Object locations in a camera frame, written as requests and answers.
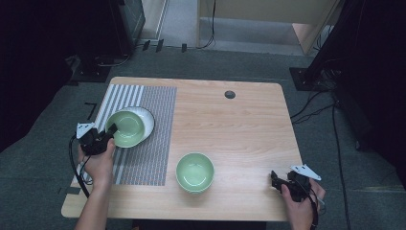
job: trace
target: forearm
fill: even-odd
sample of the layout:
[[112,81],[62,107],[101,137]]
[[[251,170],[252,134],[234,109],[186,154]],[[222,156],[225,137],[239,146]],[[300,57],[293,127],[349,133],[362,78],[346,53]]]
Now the forearm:
[[93,191],[84,205],[75,229],[105,229],[108,203],[110,200],[110,188],[109,186],[93,187]]

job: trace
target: human arm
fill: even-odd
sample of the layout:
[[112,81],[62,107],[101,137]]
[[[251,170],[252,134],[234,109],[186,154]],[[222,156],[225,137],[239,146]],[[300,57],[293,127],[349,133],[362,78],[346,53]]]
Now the human arm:
[[[310,178],[309,182],[311,185],[311,189],[314,191],[314,194],[310,194],[313,201],[318,202],[317,197],[323,199],[325,197],[326,191],[313,179]],[[282,197],[286,205],[287,217],[289,219],[291,229],[310,229],[311,223],[313,221],[313,209],[311,207],[310,199],[306,198],[302,202],[293,201],[289,189],[284,184],[282,184]]]
[[[107,150],[92,155],[85,165],[86,172],[92,177],[93,189],[81,211],[75,229],[105,229],[107,223],[110,190],[113,181],[114,139],[107,143]],[[81,147],[78,147],[79,161],[86,160]]]

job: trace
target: human hand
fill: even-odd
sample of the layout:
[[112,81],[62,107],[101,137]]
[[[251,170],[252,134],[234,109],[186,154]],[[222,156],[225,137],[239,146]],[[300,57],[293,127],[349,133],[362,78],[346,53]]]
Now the human hand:
[[[314,194],[310,193],[310,196],[314,202],[318,203],[317,197],[323,199],[326,191],[313,179],[310,178],[309,182],[311,189],[314,191]],[[304,199],[302,202],[293,201],[289,189],[284,184],[282,184],[282,197],[286,205],[287,217],[292,230],[310,229],[313,221],[313,209],[309,198]]]
[[105,152],[98,154],[86,156],[78,146],[79,152],[79,162],[85,162],[89,157],[84,169],[92,177],[93,180],[93,190],[95,188],[109,189],[113,181],[113,153],[116,145],[114,144],[114,139],[108,140],[107,149]]

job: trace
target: white plate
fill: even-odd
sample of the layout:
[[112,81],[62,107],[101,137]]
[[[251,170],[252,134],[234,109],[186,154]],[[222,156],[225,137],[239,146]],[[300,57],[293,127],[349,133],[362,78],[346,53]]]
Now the white plate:
[[146,140],[146,138],[148,138],[148,136],[152,133],[152,131],[155,127],[155,119],[154,119],[152,113],[149,112],[149,110],[147,110],[146,108],[143,108],[140,106],[126,107],[126,108],[121,109],[121,111],[131,111],[131,112],[137,114],[141,118],[141,120],[144,123],[144,127],[145,127],[144,137],[141,140],[141,142]]

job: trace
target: round hole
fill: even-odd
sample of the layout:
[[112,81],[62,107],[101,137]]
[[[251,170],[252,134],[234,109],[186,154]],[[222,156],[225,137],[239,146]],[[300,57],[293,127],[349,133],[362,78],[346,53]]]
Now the round hole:
[[233,99],[233,98],[236,97],[236,93],[233,92],[233,91],[231,91],[231,90],[229,90],[229,91],[226,91],[226,92],[224,93],[224,96],[226,96],[226,98],[228,98],[228,99]]

